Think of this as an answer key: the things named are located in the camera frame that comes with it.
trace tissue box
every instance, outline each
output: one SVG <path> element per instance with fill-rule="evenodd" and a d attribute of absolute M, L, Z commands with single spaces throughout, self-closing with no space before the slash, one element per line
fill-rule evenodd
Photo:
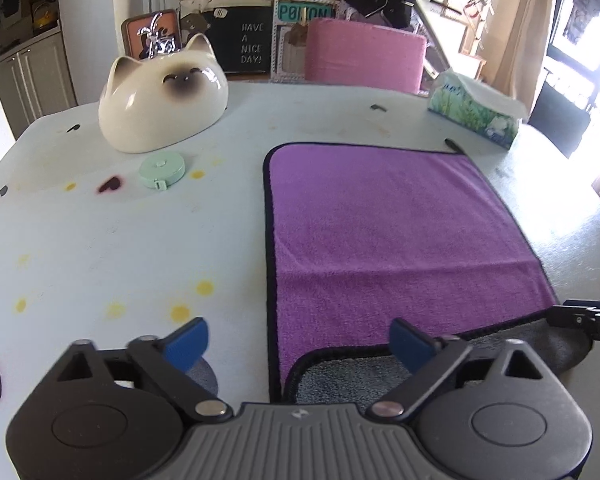
<path fill-rule="evenodd" d="M 523 120 L 525 105 L 490 86 L 447 70 L 429 94 L 429 110 L 509 149 Z"/>

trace cat-shaped ceramic container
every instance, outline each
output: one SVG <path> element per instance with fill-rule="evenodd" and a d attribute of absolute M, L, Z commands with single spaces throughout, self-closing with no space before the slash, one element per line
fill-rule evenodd
<path fill-rule="evenodd" d="M 118 58 L 100 98 L 100 129 L 120 152 L 151 152 L 214 124 L 228 97 L 211 44 L 197 34 L 174 54 Z"/>

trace pink chair backrest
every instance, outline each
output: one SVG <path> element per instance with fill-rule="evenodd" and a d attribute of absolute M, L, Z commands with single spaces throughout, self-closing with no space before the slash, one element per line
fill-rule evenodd
<path fill-rule="evenodd" d="M 417 93 L 426 49 L 426 39 L 411 32 L 315 18 L 309 23 L 304 78 Z"/>

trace yellow spot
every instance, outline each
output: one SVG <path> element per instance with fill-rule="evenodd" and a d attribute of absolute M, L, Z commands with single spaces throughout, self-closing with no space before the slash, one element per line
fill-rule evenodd
<path fill-rule="evenodd" d="M 120 319 L 125 315 L 126 308 L 122 303 L 111 303 L 107 307 L 107 319 Z"/>
<path fill-rule="evenodd" d="M 214 284 L 211 282 L 200 282 L 196 287 L 196 292 L 200 296 L 211 296 L 214 293 Z"/>
<path fill-rule="evenodd" d="M 26 307 L 27 307 L 27 300 L 22 298 L 21 300 L 18 301 L 18 303 L 16 303 L 16 312 L 22 314 Z"/>
<path fill-rule="evenodd" d="M 185 304 L 176 305 L 171 309 L 171 319 L 174 323 L 182 324 L 191 318 L 191 311 Z"/>
<path fill-rule="evenodd" d="M 28 264 L 29 264 L 29 255 L 28 254 L 23 254 L 21 257 L 18 258 L 18 268 L 19 269 L 27 267 Z"/>

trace table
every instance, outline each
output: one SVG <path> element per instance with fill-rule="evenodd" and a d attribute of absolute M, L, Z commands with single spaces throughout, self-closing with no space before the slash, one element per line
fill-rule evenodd
<path fill-rule="evenodd" d="M 219 395 L 236 408 L 267 400 L 262 163 L 285 142 L 448 150 L 450 137 L 503 197 L 560 299 L 600 298 L 600 200 L 564 157 L 529 127 L 507 153 L 426 105 L 376 89 L 232 82 L 222 119 L 170 148 L 187 174 L 166 192 L 140 183 L 145 155 L 105 142 L 97 104 L 36 121 L 0 163 L 0 480 L 15 478 L 8 421 L 77 339 L 121 348 L 203 316 Z M 120 188 L 98 192 L 112 177 Z M 587 402 L 590 383 L 578 389 L 581 367 L 596 380 L 590 361 L 572 379 L 600 431 L 599 399 Z"/>

